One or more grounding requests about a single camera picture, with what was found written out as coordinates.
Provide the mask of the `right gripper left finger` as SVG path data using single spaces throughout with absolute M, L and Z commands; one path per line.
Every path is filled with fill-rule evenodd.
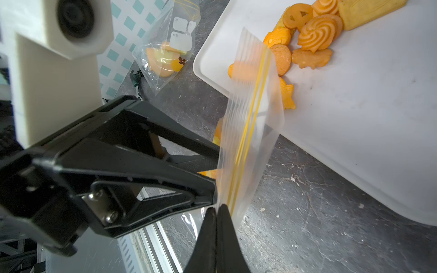
M 216 272 L 217 214 L 208 208 L 191 258 L 184 273 Z

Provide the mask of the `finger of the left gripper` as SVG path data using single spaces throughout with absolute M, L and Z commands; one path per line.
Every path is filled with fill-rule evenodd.
M 60 187 L 53 204 L 64 226 L 118 238 L 168 216 L 212 205 L 217 146 L 183 141 L 191 155 L 170 154 L 158 138 L 59 138 L 34 146 L 34 165 Z
M 51 141 L 51 158 L 69 169 L 187 171 L 215 169 L 219 147 L 147 101 L 122 96 L 66 127 Z

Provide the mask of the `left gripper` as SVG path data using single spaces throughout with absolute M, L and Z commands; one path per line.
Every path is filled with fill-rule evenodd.
M 50 252 L 71 257 L 86 230 L 102 235 L 102 223 L 44 168 L 33 164 L 53 141 L 46 138 L 1 160 L 1 219 Z

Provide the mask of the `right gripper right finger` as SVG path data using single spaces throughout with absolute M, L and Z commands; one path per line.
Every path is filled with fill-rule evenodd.
M 250 273 L 241 252 L 228 207 L 223 204 L 217 213 L 216 272 Z

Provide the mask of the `ziploc bag with cookies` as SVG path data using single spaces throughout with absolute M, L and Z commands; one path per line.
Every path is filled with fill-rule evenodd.
M 133 51 L 154 94 L 158 94 L 190 61 L 200 20 L 199 1 L 167 1 Z

